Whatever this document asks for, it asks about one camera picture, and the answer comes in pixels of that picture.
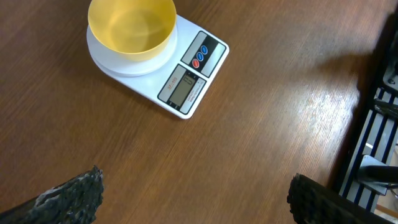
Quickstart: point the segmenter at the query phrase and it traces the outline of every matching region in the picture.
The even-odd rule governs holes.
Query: yellow bowl
[[[177,21],[172,0],[92,0],[88,24],[107,48],[135,60],[161,53]]]

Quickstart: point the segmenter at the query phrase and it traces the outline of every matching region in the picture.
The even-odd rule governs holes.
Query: digital scale
[[[87,29],[95,64],[107,75],[182,119],[192,117],[229,53],[226,43],[177,16],[166,48],[133,62],[102,45]]]

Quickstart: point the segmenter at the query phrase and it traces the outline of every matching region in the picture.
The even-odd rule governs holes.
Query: round white weighing plate
[[[87,44],[92,57],[105,68],[126,77],[135,77],[153,72],[163,66],[173,55],[177,46],[177,26],[174,28],[166,48],[158,56],[141,62],[124,58],[101,44],[87,28]]]

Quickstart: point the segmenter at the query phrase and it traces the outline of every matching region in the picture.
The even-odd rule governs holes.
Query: scale control panel
[[[158,99],[182,114],[188,114],[207,83],[205,79],[210,78],[225,50],[225,45],[199,31],[181,62],[204,77],[178,64],[161,89]]]

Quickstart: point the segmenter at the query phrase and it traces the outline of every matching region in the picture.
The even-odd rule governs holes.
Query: wooden table
[[[296,172],[326,184],[396,0],[175,0],[231,53],[183,121],[108,78],[90,1],[0,1],[0,211],[94,164],[96,223],[293,223]]]

